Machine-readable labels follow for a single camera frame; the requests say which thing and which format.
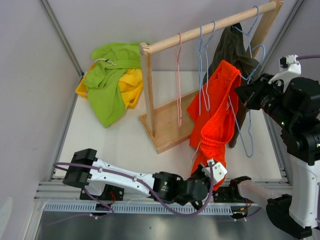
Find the orange shorts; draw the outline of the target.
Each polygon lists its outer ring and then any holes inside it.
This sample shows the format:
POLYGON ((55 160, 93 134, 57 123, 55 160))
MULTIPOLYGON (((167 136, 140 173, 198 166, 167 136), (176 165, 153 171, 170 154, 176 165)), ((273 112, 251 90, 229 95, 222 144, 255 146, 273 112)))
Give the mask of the orange shorts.
POLYGON ((238 112, 238 95, 235 88, 241 84, 240 70, 222 60, 204 87, 208 91, 210 109, 207 111, 203 95, 197 94, 187 108, 194 127, 190 134, 189 145, 197 149, 191 173, 198 165, 207 164, 214 159, 224 167, 226 145, 235 132, 235 114, 238 112))

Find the dark olive shorts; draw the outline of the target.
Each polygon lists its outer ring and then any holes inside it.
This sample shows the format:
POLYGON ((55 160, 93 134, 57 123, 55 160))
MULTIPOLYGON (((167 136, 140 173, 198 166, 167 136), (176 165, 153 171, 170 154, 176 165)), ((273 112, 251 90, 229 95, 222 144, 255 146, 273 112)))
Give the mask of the dark olive shorts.
MULTIPOLYGON (((249 75, 252 75, 251 80, 254 81, 258 77, 260 71, 260 63, 254 58, 248 57, 244 48, 243 34, 241 33, 241 24, 237 23, 228 26, 223 30, 220 41, 215 50, 214 57, 208 70, 208 79, 213 75, 221 61, 225 60, 240 70, 241 83, 240 86, 245 86, 245 80, 249 75)), ((234 147, 239 130, 242 127, 249 110, 243 106, 238 99, 238 111, 235 117, 235 129, 232 139, 229 144, 234 147)))

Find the blue hanger of yellow shorts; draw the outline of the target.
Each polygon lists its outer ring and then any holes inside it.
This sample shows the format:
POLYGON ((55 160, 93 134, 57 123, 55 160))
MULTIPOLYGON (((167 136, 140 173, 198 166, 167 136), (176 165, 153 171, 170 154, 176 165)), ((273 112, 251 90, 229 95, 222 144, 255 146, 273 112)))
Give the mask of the blue hanger of yellow shorts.
POLYGON ((197 69, 199 77, 199 115, 202 113, 202 105, 204 105, 205 110, 208 112, 211 108, 210 96, 208 93, 208 87, 205 84, 209 80, 209 57, 208 57, 208 46, 212 39, 209 37, 207 41, 204 40, 204 29, 200 25, 200 37, 198 38, 198 52, 196 54, 197 59, 197 69))

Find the blue hanger of green shorts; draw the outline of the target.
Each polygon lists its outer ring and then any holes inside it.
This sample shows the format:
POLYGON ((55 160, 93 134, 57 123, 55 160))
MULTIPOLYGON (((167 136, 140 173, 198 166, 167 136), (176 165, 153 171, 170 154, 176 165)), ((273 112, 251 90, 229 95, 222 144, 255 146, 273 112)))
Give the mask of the blue hanger of green shorts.
POLYGON ((213 24, 213 27, 212 27, 212 31, 211 31, 211 35, 210 37, 208 38, 207 42, 204 43, 204 39, 203 39, 203 36, 204 36, 204 27, 202 25, 199 26, 200 28, 200 37, 198 38, 199 40, 199 47, 198 47, 198 52, 201 53, 203 48, 205 50, 207 50, 208 46, 209 46, 209 43, 211 41, 211 39, 213 38, 214 34, 215 34, 215 31, 216 31, 216 21, 212 21, 211 22, 213 24))

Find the pink wire hanger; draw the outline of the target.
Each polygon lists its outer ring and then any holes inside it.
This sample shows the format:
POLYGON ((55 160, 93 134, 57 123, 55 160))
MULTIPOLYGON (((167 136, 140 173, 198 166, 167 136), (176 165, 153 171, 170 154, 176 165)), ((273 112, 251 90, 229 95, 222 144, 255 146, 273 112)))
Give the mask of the pink wire hanger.
POLYGON ((181 77, 180 77, 180 56, 181 56, 181 48, 182 48, 182 35, 179 36, 179 45, 178 49, 175 47, 175 80, 176 80, 176 103, 177 103, 177 121, 178 126, 182 126, 182 94, 181 94, 181 77))

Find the yellow shorts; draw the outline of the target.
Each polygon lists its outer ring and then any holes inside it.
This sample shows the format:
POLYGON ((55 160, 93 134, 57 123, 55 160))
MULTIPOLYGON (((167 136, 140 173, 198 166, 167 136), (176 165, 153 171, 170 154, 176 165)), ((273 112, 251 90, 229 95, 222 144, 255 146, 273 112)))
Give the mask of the yellow shorts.
POLYGON ((141 69, 128 69, 118 81, 119 90, 126 109, 134 109, 144 84, 141 69))

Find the lime green shorts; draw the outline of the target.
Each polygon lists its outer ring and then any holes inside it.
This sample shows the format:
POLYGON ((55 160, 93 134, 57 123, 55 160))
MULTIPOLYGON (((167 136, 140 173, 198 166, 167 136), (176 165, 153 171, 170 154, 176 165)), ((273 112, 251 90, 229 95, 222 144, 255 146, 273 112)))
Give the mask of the lime green shorts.
POLYGON ((105 128, 127 110, 118 83, 128 69, 141 69, 139 46, 139 42, 113 42, 91 53, 94 67, 87 73, 84 85, 90 106, 105 128))

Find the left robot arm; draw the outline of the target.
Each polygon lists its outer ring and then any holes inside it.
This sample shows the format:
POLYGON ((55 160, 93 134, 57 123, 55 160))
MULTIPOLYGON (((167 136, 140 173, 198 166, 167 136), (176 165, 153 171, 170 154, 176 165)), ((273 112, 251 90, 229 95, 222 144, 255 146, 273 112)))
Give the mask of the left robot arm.
POLYGON ((203 200, 213 191, 215 184, 214 166, 198 165, 196 171, 187 179, 160 171, 145 173, 112 165, 96 156, 92 148, 73 154, 71 162, 60 162, 58 167, 67 166, 63 183, 67 186, 87 190, 97 200, 108 196, 106 185, 121 189, 131 189, 145 198, 165 204, 192 204, 196 209, 202 207, 203 200))

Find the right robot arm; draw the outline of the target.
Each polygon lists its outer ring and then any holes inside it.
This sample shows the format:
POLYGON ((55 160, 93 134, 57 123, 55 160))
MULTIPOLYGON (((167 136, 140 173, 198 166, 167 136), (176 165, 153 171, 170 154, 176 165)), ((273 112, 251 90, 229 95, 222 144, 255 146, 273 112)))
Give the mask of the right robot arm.
POLYGON ((275 227, 296 239, 310 237, 320 227, 319 83, 305 77, 276 79, 265 73, 235 92, 247 109, 263 110, 281 127, 293 187, 291 194, 275 193, 242 176, 230 181, 229 198, 251 200, 266 211, 275 227))

